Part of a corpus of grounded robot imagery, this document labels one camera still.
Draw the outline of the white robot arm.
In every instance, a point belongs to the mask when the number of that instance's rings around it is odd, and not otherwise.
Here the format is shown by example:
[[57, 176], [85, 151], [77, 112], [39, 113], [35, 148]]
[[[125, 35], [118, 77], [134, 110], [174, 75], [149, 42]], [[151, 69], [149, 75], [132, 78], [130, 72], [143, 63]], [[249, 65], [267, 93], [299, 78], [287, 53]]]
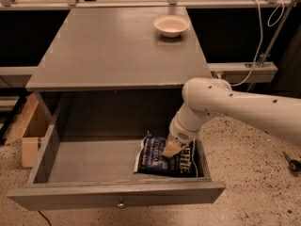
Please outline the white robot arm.
[[292, 144], [301, 143], [301, 100], [239, 92], [223, 79], [193, 78], [182, 88], [183, 104], [169, 125], [163, 156], [190, 143], [214, 114], [223, 113]]

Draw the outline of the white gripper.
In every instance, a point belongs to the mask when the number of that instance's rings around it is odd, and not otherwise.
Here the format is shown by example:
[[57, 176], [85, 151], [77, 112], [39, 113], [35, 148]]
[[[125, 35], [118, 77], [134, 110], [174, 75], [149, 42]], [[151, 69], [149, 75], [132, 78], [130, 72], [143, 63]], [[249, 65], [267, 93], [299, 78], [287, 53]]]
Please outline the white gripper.
[[198, 130], [184, 127], [180, 122], [180, 115], [177, 113], [169, 125], [169, 134], [174, 138], [166, 141], [163, 156], [172, 157], [182, 150], [182, 144], [189, 144], [197, 135]]

